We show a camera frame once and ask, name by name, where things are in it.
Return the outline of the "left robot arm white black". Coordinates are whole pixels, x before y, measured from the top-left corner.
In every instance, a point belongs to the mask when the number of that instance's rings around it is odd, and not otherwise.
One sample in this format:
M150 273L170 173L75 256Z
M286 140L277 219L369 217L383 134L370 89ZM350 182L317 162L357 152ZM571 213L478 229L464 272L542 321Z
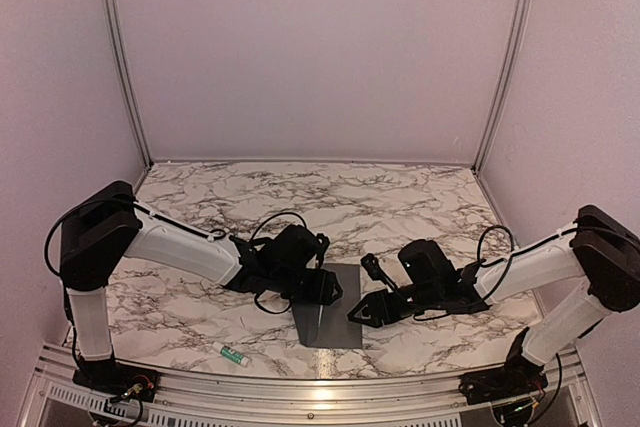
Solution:
M304 221L275 237L207 232L138 202L129 183L112 182L63 214L43 246L45 265L63 286L74 382L103 392L155 382L156 372L126 367L114 353L106 288L122 259L198 275L232 292L274 292L290 304L330 306L343 290L337 275L323 267L329 245Z

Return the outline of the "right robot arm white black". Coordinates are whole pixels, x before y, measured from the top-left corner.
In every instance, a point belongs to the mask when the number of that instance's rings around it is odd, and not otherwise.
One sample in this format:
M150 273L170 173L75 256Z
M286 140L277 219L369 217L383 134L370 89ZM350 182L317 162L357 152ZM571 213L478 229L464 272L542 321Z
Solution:
M524 395L547 386L545 366L567 345L587 335L613 313L639 305L639 238L594 205L576 219L525 247L457 268L434 240L403 247L398 260L410 284L399 286L372 254L361 265L381 290L366 294L349 321L381 328L432 312L435 318L484 312L526 291L554 284L573 287L537 323L514 338L498 367L464 374L459 390L468 404Z

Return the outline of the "dark grey envelope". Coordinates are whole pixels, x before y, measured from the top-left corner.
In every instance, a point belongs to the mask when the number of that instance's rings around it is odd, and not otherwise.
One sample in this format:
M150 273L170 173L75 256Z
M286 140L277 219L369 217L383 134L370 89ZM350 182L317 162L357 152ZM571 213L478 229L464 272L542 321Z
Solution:
M343 295L330 306L294 303L292 314L299 342L310 348L361 349L362 326L348 320L360 301L360 268L355 264L329 264L337 275Z

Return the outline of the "green white glue stick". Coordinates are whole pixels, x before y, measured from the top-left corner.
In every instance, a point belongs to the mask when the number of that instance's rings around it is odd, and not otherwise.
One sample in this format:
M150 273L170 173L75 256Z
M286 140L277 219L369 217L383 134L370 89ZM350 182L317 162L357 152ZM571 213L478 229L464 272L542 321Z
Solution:
M218 341L214 341L212 343L213 350L220 354L223 358L240 365L242 367L247 367L250 364L250 359L243 355L242 353L234 350L233 348L220 343Z

